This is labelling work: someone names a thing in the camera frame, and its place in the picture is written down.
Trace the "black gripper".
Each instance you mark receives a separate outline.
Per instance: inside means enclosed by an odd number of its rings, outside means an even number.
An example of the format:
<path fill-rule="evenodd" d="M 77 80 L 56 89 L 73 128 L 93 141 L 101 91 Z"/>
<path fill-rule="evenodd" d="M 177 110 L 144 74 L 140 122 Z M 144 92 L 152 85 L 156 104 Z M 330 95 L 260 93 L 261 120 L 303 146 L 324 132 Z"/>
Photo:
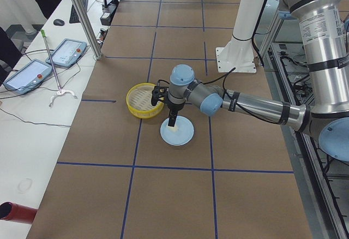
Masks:
<path fill-rule="evenodd" d="M 174 127 L 176 124 L 178 112 L 182 109 L 182 103 L 176 104 L 168 101 L 167 107 L 169 109 L 169 127 Z"/>

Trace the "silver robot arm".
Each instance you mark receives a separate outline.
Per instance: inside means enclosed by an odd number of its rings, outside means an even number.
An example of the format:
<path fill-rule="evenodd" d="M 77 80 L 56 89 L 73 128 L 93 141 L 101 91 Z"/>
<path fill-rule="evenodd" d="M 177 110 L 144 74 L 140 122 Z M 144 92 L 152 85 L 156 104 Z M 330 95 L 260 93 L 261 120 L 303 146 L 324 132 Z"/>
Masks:
<path fill-rule="evenodd" d="M 315 98 L 313 107 L 273 101 L 217 86 L 206 86 L 185 64 L 174 67 L 165 101 L 169 125 L 190 102 L 207 116 L 220 108 L 287 125 L 314 138 L 323 152 L 348 160 L 348 53 L 340 20 L 341 0 L 280 0 L 280 9 L 299 21 Z"/>

